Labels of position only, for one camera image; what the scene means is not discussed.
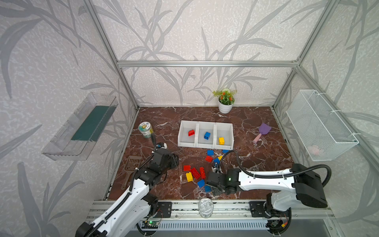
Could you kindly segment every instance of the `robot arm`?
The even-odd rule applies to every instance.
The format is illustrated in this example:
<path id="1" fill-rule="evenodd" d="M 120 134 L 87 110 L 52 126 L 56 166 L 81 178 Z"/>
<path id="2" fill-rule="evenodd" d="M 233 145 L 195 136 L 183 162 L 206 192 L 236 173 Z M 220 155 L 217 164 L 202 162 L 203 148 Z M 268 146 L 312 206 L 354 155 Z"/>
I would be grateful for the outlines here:
<path id="1" fill-rule="evenodd" d="M 294 164 L 292 169 L 280 171 L 246 171 L 239 163 L 236 151 L 227 152 L 220 163 L 231 152 L 236 153 L 240 169 L 231 169 L 223 174 L 218 164 L 215 169 L 217 172 L 209 172 L 207 185 L 211 187 L 214 196 L 253 189 L 280 190 L 268 194 L 265 205 L 257 206 L 256 209 L 265 218 L 281 217 L 287 211 L 288 224 L 291 207 L 327 207 L 323 186 L 330 179 L 331 170 L 328 166 L 306 168 Z M 149 166 L 143 167 L 150 160 Z M 149 191 L 159 184 L 163 174 L 178 166 L 179 159 L 167 149 L 159 148 L 148 161 L 134 172 L 128 190 L 92 224 L 84 222 L 77 229 L 75 237 L 124 237 L 138 221 L 157 212 L 158 199 L 150 195 Z M 320 176 L 312 171 L 317 168 L 328 170 L 323 183 Z"/>
<path id="2" fill-rule="evenodd" d="M 149 191 L 159 184 L 163 174 L 178 166 L 179 158 L 166 148 L 159 148 L 151 156 L 149 166 L 143 167 L 145 164 L 134 172 L 127 191 L 92 224 L 84 222 L 75 237 L 124 237 L 138 221 L 157 212 L 158 199 Z"/>

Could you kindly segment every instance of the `pink shovel handle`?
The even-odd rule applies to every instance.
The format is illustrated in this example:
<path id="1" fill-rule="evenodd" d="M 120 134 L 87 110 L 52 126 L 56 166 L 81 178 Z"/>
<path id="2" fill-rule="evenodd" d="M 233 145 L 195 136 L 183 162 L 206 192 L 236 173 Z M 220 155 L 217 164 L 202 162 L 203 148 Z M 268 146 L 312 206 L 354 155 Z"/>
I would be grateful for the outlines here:
<path id="1" fill-rule="evenodd" d="M 254 144 L 257 143 L 257 141 L 260 139 L 260 136 L 262 136 L 262 134 L 258 134 L 258 136 L 253 140 Z"/>

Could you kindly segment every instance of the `leaf pattern wallpaper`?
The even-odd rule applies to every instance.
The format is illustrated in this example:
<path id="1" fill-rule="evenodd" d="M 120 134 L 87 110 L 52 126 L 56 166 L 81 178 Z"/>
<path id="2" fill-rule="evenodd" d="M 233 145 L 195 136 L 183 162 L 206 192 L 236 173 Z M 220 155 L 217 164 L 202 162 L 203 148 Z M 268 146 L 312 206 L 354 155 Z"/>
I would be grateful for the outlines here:
<path id="1" fill-rule="evenodd" d="M 307 58 L 304 67 L 345 113 L 360 133 L 379 151 L 378 63 L 379 1 L 341 0 Z M 309 89 L 297 75 L 276 111 L 299 162 L 313 162 L 286 110 L 300 89 Z M 325 187 L 328 203 L 347 237 L 373 237 L 379 231 L 379 175 L 357 148 L 333 161 Z"/>
<path id="2" fill-rule="evenodd" d="M 94 0 L 118 60 L 296 60 L 327 1 Z M 123 68 L 141 106 L 272 105 L 290 68 Z"/>
<path id="3" fill-rule="evenodd" d="M 0 236 L 74 236 L 102 199 L 136 114 L 73 0 L 0 1 Z M 89 92 L 119 105 L 86 161 L 41 154 Z"/>

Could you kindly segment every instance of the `marble floor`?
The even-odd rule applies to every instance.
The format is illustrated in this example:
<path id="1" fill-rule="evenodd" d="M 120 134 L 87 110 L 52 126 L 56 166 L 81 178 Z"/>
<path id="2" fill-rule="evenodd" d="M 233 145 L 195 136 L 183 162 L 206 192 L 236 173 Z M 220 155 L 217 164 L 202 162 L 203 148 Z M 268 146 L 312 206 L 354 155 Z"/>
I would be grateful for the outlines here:
<path id="1" fill-rule="evenodd" d="M 187 182 L 186 172 L 183 171 L 184 165 L 195 167 L 198 171 L 200 167 L 204 167 L 207 174 L 211 170 L 211 164 L 205 161 L 207 149 L 178 147 L 177 137 L 181 120 L 233 123 L 234 150 L 238 151 L 242 165 L 247 170 L 272 171 L 292 167 L 293 159 L 270 107 L 234 107 L 226 115 L 220 113 L 218 107 L 141 108 L 112 185 L 109 200 L 116 200 L 126 190 L 122 190 L 121 186 L 126 177 L 123 167 L 128 156 L 142 156 L 142 162 L 144 162 L 151 154 L 153 147 L 151 139 L 144 138 L 138 130 L 138 125 L 143 121 L 152 124 L 157 143 L 167 143 L 168 149 L 172 153 L 176 153 L 180 159 L 179 166 L 168 171 L 166 181 L 155 186 L 150 192 L 160 200 L 201 199 L 204 197 L 211 199 L 266 199 L 266 195 L 272 192 L 271 190 L 250 190 L 233 195 L 212 196 L 211 193 L 205 192 L 204 187 L 198 188 L 196 180 Z M 270 125 L 272 129 L 267 135 L 262 135 L 257 144 L 253 144 L 253 139 L 259 134 L 259 125 L 263 122 Z M 221 150 L 214 151 L 214 158 L 222 155 Z M 231 154 L 228 159 L 223 161 L 221 168 L 225 173 L 226 169 L 237 167 L 235 156 Z"/>

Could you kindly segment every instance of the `silver can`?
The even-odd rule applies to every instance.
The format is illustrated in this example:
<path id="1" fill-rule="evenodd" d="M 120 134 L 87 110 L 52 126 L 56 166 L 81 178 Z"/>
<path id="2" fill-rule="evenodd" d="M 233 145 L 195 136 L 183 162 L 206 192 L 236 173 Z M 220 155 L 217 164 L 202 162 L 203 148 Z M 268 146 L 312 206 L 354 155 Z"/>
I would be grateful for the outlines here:
<path id="1" fill-rule="evenodd" d="M 145 138 L 151 137 L 151 134 L 154 132 L 153 127 L 151 126 L 151 124 L 149 122 L 142 122 L 138 126 L 138 130 L 142 133 L 142 135 Z"/>
<path id="2" fill-rule="evenodd" d="M 201 217 L 208 218 L 213 213 L 213 202 L 209 198 L 203 198 L 199 202 L 199 213 Z"/>

